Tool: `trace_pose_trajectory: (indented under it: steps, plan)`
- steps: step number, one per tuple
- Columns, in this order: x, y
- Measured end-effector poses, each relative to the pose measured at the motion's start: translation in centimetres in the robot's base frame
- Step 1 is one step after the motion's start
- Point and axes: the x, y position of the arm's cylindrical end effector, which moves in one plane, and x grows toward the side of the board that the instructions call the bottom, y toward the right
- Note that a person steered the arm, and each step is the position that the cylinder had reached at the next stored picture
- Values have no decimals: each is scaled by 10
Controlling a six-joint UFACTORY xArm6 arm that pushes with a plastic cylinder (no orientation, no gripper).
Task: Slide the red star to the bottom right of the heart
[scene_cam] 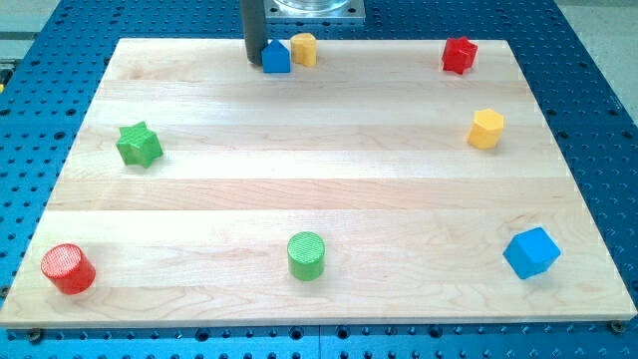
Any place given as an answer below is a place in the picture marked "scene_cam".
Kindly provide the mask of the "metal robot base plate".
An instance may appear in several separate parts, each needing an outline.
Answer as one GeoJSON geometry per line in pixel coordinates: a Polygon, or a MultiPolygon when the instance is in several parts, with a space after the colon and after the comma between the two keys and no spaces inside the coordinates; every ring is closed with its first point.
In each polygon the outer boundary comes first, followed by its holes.
{"type": "Polygon", "coordinates": [[[362,24],[366,19],[364,0],[264,0],[263,3],[271,24],[362,24]]]}

